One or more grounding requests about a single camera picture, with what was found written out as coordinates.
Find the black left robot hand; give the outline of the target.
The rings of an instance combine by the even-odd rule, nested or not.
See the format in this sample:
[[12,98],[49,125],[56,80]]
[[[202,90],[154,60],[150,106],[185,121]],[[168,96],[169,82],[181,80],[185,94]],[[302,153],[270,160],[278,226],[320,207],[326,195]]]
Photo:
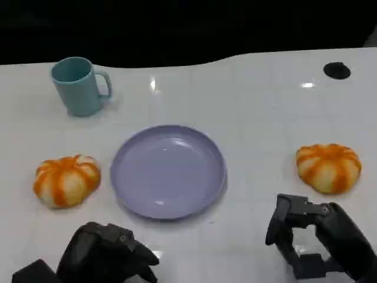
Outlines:
[[157,282],[151,267],[159,263],[131,230],[88,222],[67,245],[57,277],[62,282],[126,282],[137,275],[146,282]]

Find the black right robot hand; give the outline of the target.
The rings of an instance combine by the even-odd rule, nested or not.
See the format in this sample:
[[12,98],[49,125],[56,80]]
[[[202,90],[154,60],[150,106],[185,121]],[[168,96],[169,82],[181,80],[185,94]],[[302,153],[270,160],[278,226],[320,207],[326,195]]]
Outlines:
[[[329,252],[298,255],[293,229],[315,226],[315,235]],[[293,268],[296,279],[324,278],[328,272],[345,273],[355,282],[376,282],[376,254],[367,238],[337,203],[315,204],[307,197],[279,194],[265,244],[276,245]]]

